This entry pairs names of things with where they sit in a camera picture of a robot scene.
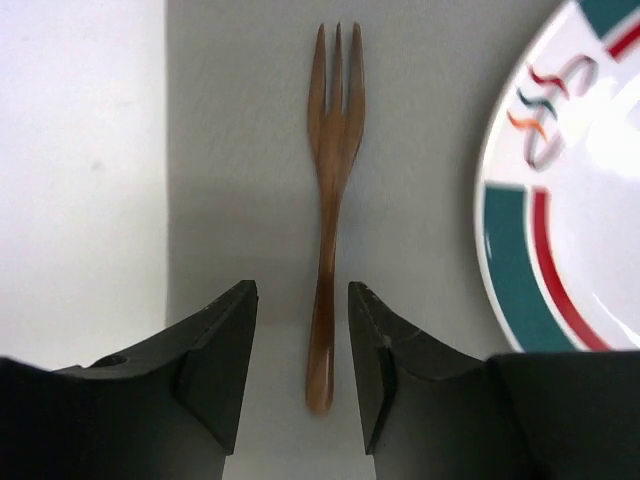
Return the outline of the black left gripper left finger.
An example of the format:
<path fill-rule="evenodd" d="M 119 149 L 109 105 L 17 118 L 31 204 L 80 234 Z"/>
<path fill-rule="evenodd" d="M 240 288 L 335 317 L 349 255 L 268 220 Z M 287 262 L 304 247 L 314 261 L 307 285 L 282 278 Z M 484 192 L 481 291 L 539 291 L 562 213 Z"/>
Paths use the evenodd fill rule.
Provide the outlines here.
<path fill-rule="evenodd" d="M 255 281 L 89 367 L 56 371 L 61 479 L 219 479 L 234 451 L 257 318 Z"/>

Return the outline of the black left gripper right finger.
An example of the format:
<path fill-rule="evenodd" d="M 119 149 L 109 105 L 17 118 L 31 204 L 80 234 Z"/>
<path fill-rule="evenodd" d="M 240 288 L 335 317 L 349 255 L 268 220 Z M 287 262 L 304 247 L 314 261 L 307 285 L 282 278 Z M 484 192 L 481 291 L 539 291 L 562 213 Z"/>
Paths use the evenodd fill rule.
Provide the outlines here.
<path fill-rule="evenodd" d="M 489 363 L 427 334 L 369 287 L 348 287 L 366 454 L 379 479 L 517 479 L 520 438 Z"/>

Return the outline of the grey cloth napkin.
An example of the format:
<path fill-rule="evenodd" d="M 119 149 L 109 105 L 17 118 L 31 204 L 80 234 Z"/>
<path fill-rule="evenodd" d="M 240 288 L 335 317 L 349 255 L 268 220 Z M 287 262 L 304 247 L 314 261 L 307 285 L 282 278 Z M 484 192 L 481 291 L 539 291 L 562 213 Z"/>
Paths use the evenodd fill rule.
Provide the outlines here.
<path fill-rule="evenodd" d="M 363 452 L 347 286 L 474 357 L 508 350 L 472 228 L 499 92 L 553 1 L 170 1 L 168 305 L 241 279 L 236 452 Z"/>

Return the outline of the white plate green red rim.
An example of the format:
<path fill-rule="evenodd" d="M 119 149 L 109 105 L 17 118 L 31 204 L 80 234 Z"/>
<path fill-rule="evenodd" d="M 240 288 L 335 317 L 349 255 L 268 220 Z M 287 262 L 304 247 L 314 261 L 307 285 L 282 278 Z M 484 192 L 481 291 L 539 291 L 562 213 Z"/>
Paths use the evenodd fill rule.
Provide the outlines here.
<path fill-rule="evenodd" d="M 639 346 L 639 5 L 566 1 L 519 58 L 478 161 L 474 233 L 521 352 Z"/>

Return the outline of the brown wooden fork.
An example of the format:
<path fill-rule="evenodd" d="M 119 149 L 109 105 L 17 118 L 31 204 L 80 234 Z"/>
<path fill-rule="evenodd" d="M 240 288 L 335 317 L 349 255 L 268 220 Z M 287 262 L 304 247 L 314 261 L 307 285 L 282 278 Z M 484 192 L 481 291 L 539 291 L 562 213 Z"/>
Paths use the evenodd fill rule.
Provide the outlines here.
<path fill-rule="evenodd" d="M 320 247 L 306 369 L 305 400 L 326 415 L 334 395 L 335 256 L 339 213 L 365 122 L 362 30 L 352 28 L 348 94 L 343 94 L 341 27 L 336 27 L 332 67 L 327 67 L 325 27 L 317 31 L 307 105 L 307 131 L 320 201 Z"/>

